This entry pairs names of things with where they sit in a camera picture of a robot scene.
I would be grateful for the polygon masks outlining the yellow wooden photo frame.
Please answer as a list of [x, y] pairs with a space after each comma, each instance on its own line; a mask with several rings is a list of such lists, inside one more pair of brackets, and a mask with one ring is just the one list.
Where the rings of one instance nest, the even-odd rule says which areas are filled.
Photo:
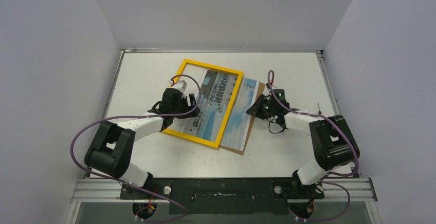
[[184, 59], [177, 74], [183, 74], [186, 68], [192, 67], [198, 67], [197, 73], [201, 74], [198, 82], [202, 92], [194, 88], [194, 93], [201, 98], [198, 102], [200, 113], [182, 122], [180, 128], [167, 128], [162, 133], [218, 148], [242, 84], [243, 72]]

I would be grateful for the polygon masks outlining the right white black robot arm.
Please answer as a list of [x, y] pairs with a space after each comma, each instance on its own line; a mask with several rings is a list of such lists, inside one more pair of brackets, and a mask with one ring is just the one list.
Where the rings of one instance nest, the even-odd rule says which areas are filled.
[[360, 151], [343, 116], [326, 117], [290, 108], [283, 89], [259, 95], [246, 113], [277, 124], [282, 130], [293, 129], [310, 137], [314, 159], [294, 172], [296, 180], [290, 184], [292, 194], [298, 198], [305, 197], [312, 184], [334, 175], [335, 169], [358, 162]]

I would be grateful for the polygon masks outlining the brown fibreboard backing board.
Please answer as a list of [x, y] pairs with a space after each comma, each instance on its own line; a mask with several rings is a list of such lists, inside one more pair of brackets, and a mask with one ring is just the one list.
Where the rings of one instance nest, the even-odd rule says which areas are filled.
[[254, 123], [254, 117], [246, 111], [263, 93], [265, 85], [254, 79], [244, 78], [235, 104], [227, 121], [220, 148], [243, 155]]

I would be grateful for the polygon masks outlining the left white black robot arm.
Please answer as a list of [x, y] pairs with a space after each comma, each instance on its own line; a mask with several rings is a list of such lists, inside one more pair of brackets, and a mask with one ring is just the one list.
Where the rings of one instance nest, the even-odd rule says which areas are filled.
[[102, 122], [85, 154], [85, 165], [132, 184], [138, 197], [148, 198], [153, 193], [153, 175], [131, 162], [134, 143], [165, 130], [175, 118], [194, 118], [199, 112], [195, 94], [185, 94], [182, 87], [166, 88], [144, 118]]

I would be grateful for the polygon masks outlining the blue building photo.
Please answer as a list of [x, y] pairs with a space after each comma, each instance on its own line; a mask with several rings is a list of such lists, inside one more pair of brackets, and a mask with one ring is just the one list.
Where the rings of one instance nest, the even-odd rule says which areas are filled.
[[[214, 142], [229, 107], [237, 81], [236, 75], [199, 69], [195, 75], [201, 87], [200, 113], [195, 118], [176, 119], [173, 128], [185, 134]], [[231, 107], [220, 146], [242, 151], [247, 138], [250, 116], [246, 110], [254, 104], [259, 81], [243, 78]]]

